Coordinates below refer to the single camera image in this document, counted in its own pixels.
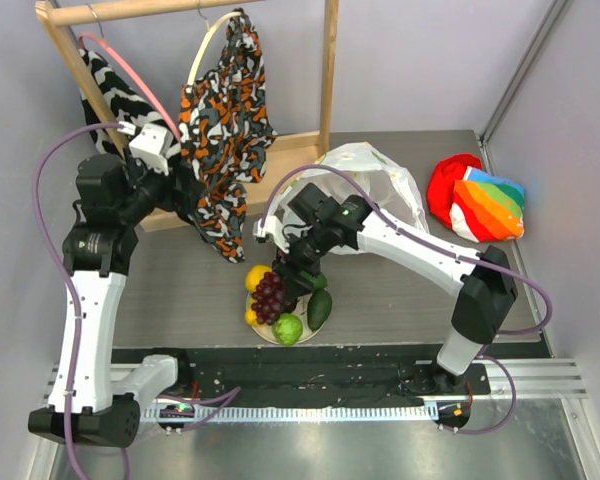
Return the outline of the green fake fruit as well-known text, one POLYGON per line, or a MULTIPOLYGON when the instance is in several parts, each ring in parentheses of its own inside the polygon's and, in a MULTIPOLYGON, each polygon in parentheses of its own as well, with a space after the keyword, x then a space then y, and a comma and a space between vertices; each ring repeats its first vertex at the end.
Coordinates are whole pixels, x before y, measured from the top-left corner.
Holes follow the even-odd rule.
POLYGON ((325 289, 328 286, 328 281, 323 273, 313 278, 313 289, 315 291, 325 289))

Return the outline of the green fake avocado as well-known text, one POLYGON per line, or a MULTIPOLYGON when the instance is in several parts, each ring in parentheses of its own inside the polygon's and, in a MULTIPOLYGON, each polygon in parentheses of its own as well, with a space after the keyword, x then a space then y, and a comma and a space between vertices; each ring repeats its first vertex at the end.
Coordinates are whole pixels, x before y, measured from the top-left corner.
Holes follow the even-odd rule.
POLYGON ((307 324, 311 331, 319 330, 332 311, 332 297, 326 289, 313 293, 307 305, 307 324))

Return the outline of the yellow fake lemon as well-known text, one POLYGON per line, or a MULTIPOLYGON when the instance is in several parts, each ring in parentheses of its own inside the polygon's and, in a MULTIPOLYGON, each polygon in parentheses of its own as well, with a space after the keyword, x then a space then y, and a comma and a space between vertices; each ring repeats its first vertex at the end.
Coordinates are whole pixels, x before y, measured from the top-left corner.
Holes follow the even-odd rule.
POLYGON ((258 284, 264 279, 265 275, 271 271, 267 265, 253 266, 245 277, 245 288, 248 292, 253 293, 258 284))

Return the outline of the dark red fake grapes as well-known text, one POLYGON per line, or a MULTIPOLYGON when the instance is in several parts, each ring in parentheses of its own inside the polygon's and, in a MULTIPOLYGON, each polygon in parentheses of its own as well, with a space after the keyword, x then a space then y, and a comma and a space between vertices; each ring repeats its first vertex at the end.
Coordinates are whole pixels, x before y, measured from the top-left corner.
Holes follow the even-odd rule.
POLYGON ((256 290, 250 293, 247 309, 251 308, 256 312, 259 326, 271 326, 283 313, 292 313, 296 305, 296 300, 288 300, 285 297, 280 276, 270 271, 258 284, 256 290))

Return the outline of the white plastic bag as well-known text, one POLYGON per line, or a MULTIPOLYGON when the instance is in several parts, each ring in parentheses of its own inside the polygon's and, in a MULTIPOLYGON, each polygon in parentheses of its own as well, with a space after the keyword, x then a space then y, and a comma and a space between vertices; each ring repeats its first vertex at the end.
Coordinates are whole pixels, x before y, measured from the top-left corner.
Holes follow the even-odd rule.
POLYGON ((325 195, 343 202, 359 185, 380 208, 402 222, 427 233, 422 196, 413 175, 368 142, 347 143, 320 157, 311 169, 304 170, 286 187, 271 196, 272 202, 262 216, 275 216, 277 227, 290 224, 287 235, 305 224, 291 212, 289 203, 304 186, 312 183, 325 195))

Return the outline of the light green fake apple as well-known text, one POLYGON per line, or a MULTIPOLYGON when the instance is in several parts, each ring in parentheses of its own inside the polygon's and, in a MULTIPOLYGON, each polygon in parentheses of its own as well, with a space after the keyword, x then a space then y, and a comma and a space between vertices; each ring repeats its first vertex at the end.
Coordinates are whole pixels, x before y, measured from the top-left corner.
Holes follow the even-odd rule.
POLYGON ((283 313, 273 324, 272 332, 279 344, 291 346, 300 340, 304 327, 299 317, 290 313, 283 313))

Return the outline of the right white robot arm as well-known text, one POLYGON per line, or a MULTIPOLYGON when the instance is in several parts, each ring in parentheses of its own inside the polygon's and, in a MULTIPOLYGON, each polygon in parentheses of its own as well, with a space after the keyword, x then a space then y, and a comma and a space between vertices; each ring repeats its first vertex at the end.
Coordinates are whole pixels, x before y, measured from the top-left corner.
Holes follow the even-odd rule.
POLYGON ((313 183, 285 206, 291 221, 274 210, 263 214, 255 236, 274 241, 274 271, 285 296, 294 300, 318 289, 321 260, 338 249, 373 254, 428 279, 455 300, 451 329, 431 364, 415 370, 408 383, 415 394, 452 395, 468 381, 473 360, 493 343, 518 298, 507 255, 460 247, 393 218, 363 195, 343 201, 313 183))

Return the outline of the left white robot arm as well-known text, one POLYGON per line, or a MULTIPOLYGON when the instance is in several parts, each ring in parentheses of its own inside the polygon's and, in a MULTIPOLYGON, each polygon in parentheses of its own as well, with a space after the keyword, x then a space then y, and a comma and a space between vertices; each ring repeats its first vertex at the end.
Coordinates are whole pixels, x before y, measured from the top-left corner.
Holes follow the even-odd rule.
POLYGON ((45 407, 30 412, 31 433, 58 443, 126 448, 141 413, 160 395, 185 397, 193 369, 184 349, 156 347, 118 381, 111 378, 120 299, 138 243, 136 226, 167 191, 165 178, 98 154, 77 169, 77 219, 62 244, 67 317, 60 362, 45 407))

